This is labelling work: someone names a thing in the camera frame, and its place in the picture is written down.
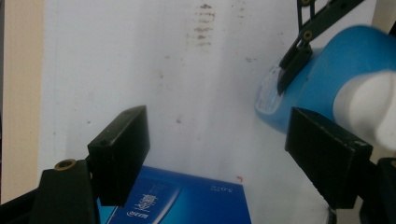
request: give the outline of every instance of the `white wall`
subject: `white wall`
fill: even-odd
[[[295,1],[46,1],[38,172],[123,109],[148,106],[146,165],[231,182],[253,223],[324,223],[327,204],[253,110],[262,75],[297,36]],[[314,44],[369,24],[366,1]]]

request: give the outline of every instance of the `blue box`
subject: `blue box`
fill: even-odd
[[[143,166],[128,201],[99,206],[106,224],[249,224],[242,185]]]

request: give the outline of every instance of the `plastic bottle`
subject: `plastic bottle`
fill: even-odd
[[[349,80],[383,70],[396,71],[396,38],[367,26],[345,29],[313,56],[281,96],[276,92],[278,69],[274,67],[266,74],[256,95],[255,110],[262,120],[285,133],[290,110],[298,106],[335,121],[334,99]]]

